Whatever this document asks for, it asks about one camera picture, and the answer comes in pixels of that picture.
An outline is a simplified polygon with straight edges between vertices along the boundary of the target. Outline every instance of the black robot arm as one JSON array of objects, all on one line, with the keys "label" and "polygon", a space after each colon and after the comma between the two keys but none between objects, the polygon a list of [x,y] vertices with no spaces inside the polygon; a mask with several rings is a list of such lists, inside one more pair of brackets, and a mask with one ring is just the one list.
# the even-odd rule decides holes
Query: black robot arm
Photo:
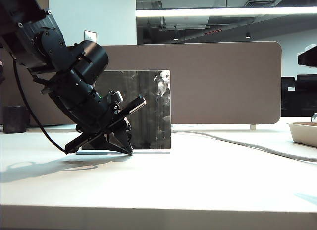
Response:
[{"label": "black robot arm", "polygon": [[[120,92],[100,96],[93,84],[108,65],[106,51],[91,41],[72,47],[63,35],[50,10],[41,10],[35,0],[0,0],[0,41],[12,58],[25,66],[34,82],[44,85],[56,105],[82,134],[65,146],[74,153],[89,142],[96,149],[114,150],[132,155],[131,129],[126,117],[146,104],[139,95],[121,109]],[[54,72],[50,80],[40,74]],[[122,144],[111,143],[111,134]]]}]

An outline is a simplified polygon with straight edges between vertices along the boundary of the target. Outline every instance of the cable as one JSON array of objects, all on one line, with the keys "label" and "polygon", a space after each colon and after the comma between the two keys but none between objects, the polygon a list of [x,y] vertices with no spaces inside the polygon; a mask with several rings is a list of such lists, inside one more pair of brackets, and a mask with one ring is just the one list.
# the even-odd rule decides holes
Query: cable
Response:
[{"label": "cable", "polygon": [[22,96],[23,102],[26,106],[26,108],[29,110],[31,116],[33,117],[34,121],[36,122],[36,124],[39,126],[39,128],[41,129],[42,133],[45,135],[45,137],[54,145],[56,146],[59,150],[61,150],[62,152],[65,152],[65,150],[63,148],[61,148],[56,142],[54,142],[51,137],[48,135],[48,133],[45,131],[45,129],[43,128],[43,126],[41,125],[40,121],[36,118],[35,114],[33,113],[33,111],[31,110],[31,107],[28,103],[28,101],[26,100],[23,88],[21,86],[21,82],[20,82],[20,78],[19,78],[19,74],[18,74],[18,70],[16,68],[16,61],[15,59],[13,59],[13,70],[14,70],[14,75],[15,75],[15,80],[16,80],[16,84],[18,85],[20,94]]},{"label": "cable", "polygon": [[172,131],[172,133],[181,133],[181,132],[199,134],[199,135],[211,137],[211,138],[219,140],[219,141],[229,142],[229,143],[241,145],[241,146],[244,146],[244,147],[254,148],[254,149],[257,149],[257,150],[261,150],[261,151],[268,152],[268,153],[271,153],[271,154],[275,154],[275,155],[291,158],[291,159],[294,159],[294,160],[307,161],[307,162],[317,162],[317,158],[302,157],[302,156],[297,156],[297,155],[293,155],[293,154],[287,154],[287,153],[279,152],[279,151],[276,151],[276,150],[273,150],[273,149],[270,149],[270,148],[267,148],[267,147],[263,147],[263,146],[260,146],[260,145],[233,141],[233,140],[229,140],[229,139],[225,139],[225,138],[222,138],[222,137],[213,136],[213,135],[206,134],[206,133],[194,132],[194,131],[178,131],[178,130]]}]

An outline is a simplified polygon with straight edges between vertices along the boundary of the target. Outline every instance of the beige partition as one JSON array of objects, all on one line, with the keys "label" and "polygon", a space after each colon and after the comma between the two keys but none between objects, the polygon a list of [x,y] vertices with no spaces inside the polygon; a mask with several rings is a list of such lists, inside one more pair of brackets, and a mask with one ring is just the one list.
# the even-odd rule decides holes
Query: beige partition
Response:
[{"label": "beige partition", "polygon": [[[104,46],[109,70],[169,69],[172,123],[275,123],[280,118],[281,47],[276,42]],[[3,51],[2,105],[23,104]],[[71,123],[19,67],[43,124]]]}]

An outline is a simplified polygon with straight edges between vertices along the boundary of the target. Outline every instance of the cardboard tray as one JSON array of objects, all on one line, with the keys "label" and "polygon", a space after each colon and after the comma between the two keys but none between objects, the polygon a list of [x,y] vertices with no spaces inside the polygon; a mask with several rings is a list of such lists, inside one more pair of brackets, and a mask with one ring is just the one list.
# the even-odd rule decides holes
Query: cardboard tray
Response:
[{"label": "cardboard tray", "polygon": [[317,123],[294,122],[288,125],[294,142],[317,147]]}]

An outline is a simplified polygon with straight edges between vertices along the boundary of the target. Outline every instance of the ceiling light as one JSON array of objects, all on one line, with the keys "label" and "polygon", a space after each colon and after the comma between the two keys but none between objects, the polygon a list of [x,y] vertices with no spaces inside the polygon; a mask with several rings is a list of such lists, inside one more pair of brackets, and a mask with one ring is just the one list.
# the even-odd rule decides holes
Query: ceiling light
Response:
[{"label": "ceiling light", "polygon": [[265,7],[265,8],[192,8],[137,10],[137,17],[187,17],[187,16],[230,16],[265,14],[312,14],[317,7]]}]

